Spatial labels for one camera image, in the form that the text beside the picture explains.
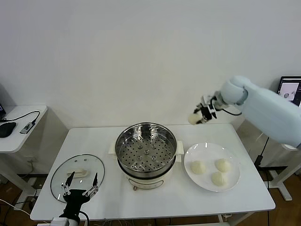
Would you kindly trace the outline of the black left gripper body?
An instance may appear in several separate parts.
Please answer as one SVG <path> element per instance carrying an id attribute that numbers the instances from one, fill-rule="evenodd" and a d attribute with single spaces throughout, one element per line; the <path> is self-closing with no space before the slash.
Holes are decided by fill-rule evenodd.
<path id="1" fill-rule="evenodd" d="M 60 215 L 61 218 L 79 218 L 81 206 L 90 201 L 89 195 L 84 194 L 85 192 L 83 189 L 71 189 L 69 193 L 63 195 L 66 206 Z"/>

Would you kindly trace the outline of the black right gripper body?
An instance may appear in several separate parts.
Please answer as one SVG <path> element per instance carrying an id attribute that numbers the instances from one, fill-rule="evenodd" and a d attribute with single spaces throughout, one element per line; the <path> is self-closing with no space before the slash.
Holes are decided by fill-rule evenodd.
<path id="1" fill-rule="evenodd" d="M 216 119 L 216 110 L 213 105 L 203 105 L 201 107 L 201 113 L 204 120 Z"/>

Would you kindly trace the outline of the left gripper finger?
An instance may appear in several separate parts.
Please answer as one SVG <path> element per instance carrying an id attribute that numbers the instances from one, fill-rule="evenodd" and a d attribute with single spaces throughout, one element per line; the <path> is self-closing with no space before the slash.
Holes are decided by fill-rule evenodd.
<path id="1" fill-rule="evenodd" d="M 62 184 L 62 188 L 63 188 L 63 195 L 68 195 L 70 194 L 70 186 L 73 180 L 75 172 L 73 171 L 68 178 L 66 179 L 66 182 Z"/>
<path id="2" fill-rule="evenodd" d="M 92 187 L 86 190 L 82 195 L 85 197 L 93 197 L 98 192 L 98 173 L 95 174 Z"/>

